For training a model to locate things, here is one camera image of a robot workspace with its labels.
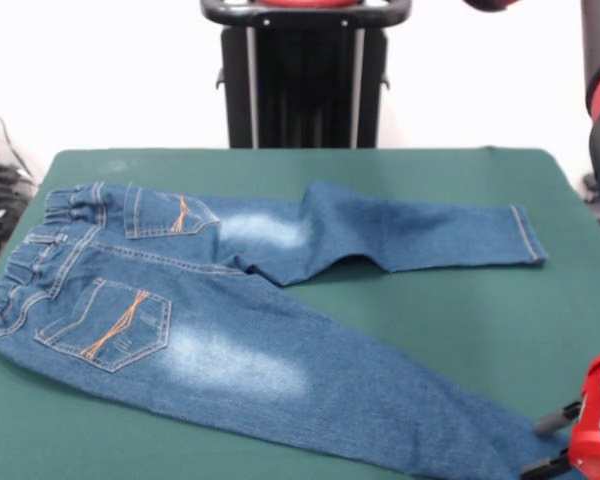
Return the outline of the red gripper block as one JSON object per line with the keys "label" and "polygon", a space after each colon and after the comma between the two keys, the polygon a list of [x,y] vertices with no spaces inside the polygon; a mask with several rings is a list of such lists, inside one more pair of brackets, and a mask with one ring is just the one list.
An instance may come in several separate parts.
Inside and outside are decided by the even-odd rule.
{"label": "red gripper block", "polygon": [[574,401],[539,419],[534,425],[538,436],[551,436],[572,428],[569,453],[544,458],[525,466],[520,478],[556,478],[577,468],[587,479],[600,479],[600,356],[590,365],[581,388],[581,402]]}

